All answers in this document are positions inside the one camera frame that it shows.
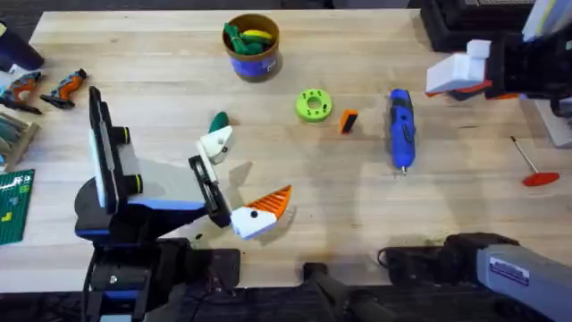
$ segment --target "green toy gear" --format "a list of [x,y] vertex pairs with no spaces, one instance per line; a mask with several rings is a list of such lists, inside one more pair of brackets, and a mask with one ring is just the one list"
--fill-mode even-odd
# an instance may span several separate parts
[[[310,100],[319,101],[319,107],[310,107],[308,104]],[[307,122],[321,122],[325,120],[332,112],[332,109],[332,98],[321,89],[306,89],[300,93],[296,100],[296,112]]]

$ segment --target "black cable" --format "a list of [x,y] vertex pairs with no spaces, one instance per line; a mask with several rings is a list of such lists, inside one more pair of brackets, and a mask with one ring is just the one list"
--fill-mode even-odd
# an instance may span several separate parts
[[96,264],[96,252],[97,247],[94,245],[93,253],[91,254],[91,259],[89,260],[88,272],[86,273],[86,278],[83,280],[83,289],[81,290],[81,322],[86,322],[86,310],[88,309],[88,291],[91,285],[91,274],[93,273],[93,267]]
[[[283,298],[285,296],[290,296],[292,294],[295,294],[296,292],[302,290],[305,286],[307,285],[306,282],[298,285],[298,286],[294,286],[294,287],[290,287],[287,290],[281,291],[281,292],[277,292],[274,293],[270,296],[265,296],[265,301],[271,301],[271,300],[284,300]],[[205,301],[202,300],[203,303],[205,303],[206,305],[212,305],[212,306],[226,306],[226,305],[245,305],[248,304],[249,300],[246,298],[247,297],[247,292],[252,291],[251,289],[242,289],[242,292],[240,293],[244,293],[243,295],[243,299],[241,301],[238,302],[225,302],[225,301]],[[190,297],[192,300],[194,301],[201,301],[202,298],[198,298],[192,295],[187,295],[188,297]]]
[[203,301],[205,300],[205,298],[208,296],[208,292],[205,292],[205,294],[198,299],[197,301],[197,306],[195,307],[195,311],[193,312],[193,315],[190,317],[190,322],[193,322],[195,320],[195,317],[197,316],[198,313],[198,309],[200,308],[200,305],[203,304]]
[[51,301],[48,301],[49,305],[43,308],[43,316],[49,317],[49,321],[52,322],[79,320],[80,310],[77,306],[81,301],[73,301],[73,304],[69,305],[69,301],[74,299],[73,295],[73,293],[47,295],[46,297]]

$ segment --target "orange block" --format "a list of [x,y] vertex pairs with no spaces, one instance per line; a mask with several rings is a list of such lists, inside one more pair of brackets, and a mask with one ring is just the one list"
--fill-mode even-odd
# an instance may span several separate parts
[[286,210],[288,202],[290,202],[291,191],[292,186],[288,185],[278,191],[264,196],[261,199],[250,202],[246,207],[274,213],[276,215],[276,219],[279,219],[284,213],[284,210]]
[[345,110],[340,119],[340,133],[349,134],[351,132],[351,127],[358,118],[358,111],[356,110]]

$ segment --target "blue rotary tool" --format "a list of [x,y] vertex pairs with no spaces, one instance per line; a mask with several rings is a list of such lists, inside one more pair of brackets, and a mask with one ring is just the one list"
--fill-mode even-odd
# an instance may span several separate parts
[[394,89],[391,100],[391,156],[393,165],[401,169],[405,176],[408,167],[415,160],[415,123],[413,121],[413,103],[409,92]]

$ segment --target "wires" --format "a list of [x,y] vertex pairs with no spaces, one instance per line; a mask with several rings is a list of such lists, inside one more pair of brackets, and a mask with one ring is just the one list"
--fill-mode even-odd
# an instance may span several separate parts
[[195,311],[193,311],[193,315],[190,317],[190,322],[193,322],[195,320],[195,317],[197,316],[198,313],[198,309],[200,308],[201,304],[203,304],[203,301],[208,295],[209,293],[205,292],[205,294],[201,296],[200,299],[197,300],[197,306],[195,307]]
[[81,322],[86,322],[87,306],[88,306],[88,291],[91,285],[91,274],[93,273],[93,267],[96,264],[96,253],[97,247],[94,246],[93,253],[91,254],[91,259],[89,260],[88,272],[86,273],[86,278],[83,280],[83,289],[81,290]]

